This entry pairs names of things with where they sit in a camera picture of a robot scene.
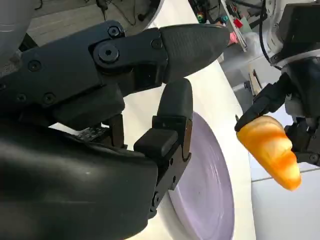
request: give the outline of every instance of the white table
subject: white table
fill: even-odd
[[[188,0],[163,0],[160,6],[150,28],[197,23]],[[238,142],[234,131],[235,115],[242,115],[241,107],[217,61],[187,78],[192,84],[194,111],[213,130],[229,170],[235,207],[233,239],[255,240],[248,152]],[[157,113],[162,91],[163,87],[160,87],[125,98],[124,131],[129,148],[151,127],[152,115]],[[175,225],[178,219],[168,217],[172,212],[174,209],[167,194],[158,207],[158,214],[149,220],[145,230],[132,239],[189,239],[183,234],[183,226]]]

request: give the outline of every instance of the white surface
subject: white surface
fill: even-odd
[[[197,23],[197,19],[188,0],[165,0],[150,27],[189,23]],[[212,128],[228,166],[235,206],[233,239],[255,240],[248,152],[238,142],[234,131],[235,115],[242,115],[241,107],[217,61],[188,79],[193,89],[194,111]],[[157,88],[125,98],[125,142],[130,148],[151,127],[152,115],[157,112],[162,91],[163,88]],[[158,207],[158,214],[148,222],[147,228],[132,239],[189,239],[184,232],[166,196]]]
[[[273,179],[252,183],[256,239],[318,240],[320,237],[320,170],[302,174],[294,192]]]
[[[251,167],[251,180],[253,182],[271,179],[269,173],[257,162],[257,160],[249,153],[250,167]],[[311,165],[306,162],[299,163],[300,172],[304,173],[319,167]]]

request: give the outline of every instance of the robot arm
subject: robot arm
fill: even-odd
[[[143,230],[191,158],[184,77],[229,37],[200,24],[125,37],[106,21],[23,52],[21,68],[0,78],[0,239],[122,240]],[[124,97],[163,83],[152,128],[127,150]],[[83,132],[48,128],[56,122]]]
[[[20,46],[34,13],[34,0],[0,0],[0,66]]]
[[[320,4],[287,4],[283,12],[281,6],[280,1],[278,7],[268,11],[272,21],[278,23],[271,28],[275,36],[271,34],[270,38],[275,55],[270,62],[281,68],[281,77],[255,97],[235,130],[238,132],[247,123],[285,104],[286,112],[294,120],[285,131],[297,161],[320,166]]]

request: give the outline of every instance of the orange corn toy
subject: orange corn toy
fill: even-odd
[[[236,133],[238,140],[282,187],[293,191],[301,184],[292,142],[283,126],[270,116],[260,116]]]

